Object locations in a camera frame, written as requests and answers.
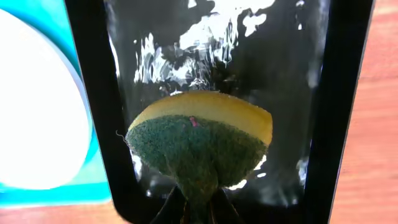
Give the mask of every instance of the green scouring pad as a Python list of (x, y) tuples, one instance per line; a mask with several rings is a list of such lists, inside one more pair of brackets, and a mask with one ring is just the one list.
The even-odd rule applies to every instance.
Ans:
[(148, 166), (173, 177), (192, 218), (206, 215), (218, 187), (239, 183), (262, 159), (272, 117), (262, 108), (212, 91), (189, 91), (148, 106), (126, 141)]

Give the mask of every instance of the water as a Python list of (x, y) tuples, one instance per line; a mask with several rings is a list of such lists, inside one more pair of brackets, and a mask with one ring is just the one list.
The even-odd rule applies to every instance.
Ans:
[[(325, 44), (328, 0), (108, 0), (108, 30), (126, 127), (155, 100), (220, 91), (272, 114), (273, 140), (229, 195), (289, 206), (304, 191), (312, 98)], [(149, 197), (175, 182), (132, 155)]]

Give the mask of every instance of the white plate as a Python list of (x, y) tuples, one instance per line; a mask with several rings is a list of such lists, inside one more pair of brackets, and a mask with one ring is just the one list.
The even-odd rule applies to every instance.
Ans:
[(35, 29), (0, 10), (0, 30), (0, 182), (22, 189), (66, 184), (91, 139), (83, 85)]

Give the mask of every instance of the black frame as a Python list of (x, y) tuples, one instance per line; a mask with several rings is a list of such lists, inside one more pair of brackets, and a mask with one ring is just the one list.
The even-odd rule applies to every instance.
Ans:
[[(130, 178), (135, 174), (129, 150), (118, 135), (126, 130), (103, 0), (64, 1), (114, 206), (130, 222), (149, 223), (164, 200), (146, 197)], [(373, 6), (373, 0), (331, 0), (305, 195), (299, 209), (302, 223), (328, 223), (331, 215)]]

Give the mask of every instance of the sponge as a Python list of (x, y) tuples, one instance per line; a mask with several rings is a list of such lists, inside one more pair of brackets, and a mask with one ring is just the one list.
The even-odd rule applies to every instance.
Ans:
[(212, 91), (156, 101), (126, 135), (133, 153), (176, 180), (198, 220), (217, 188), (239, 183), (255, 168), (271, 139), (270, 113)]

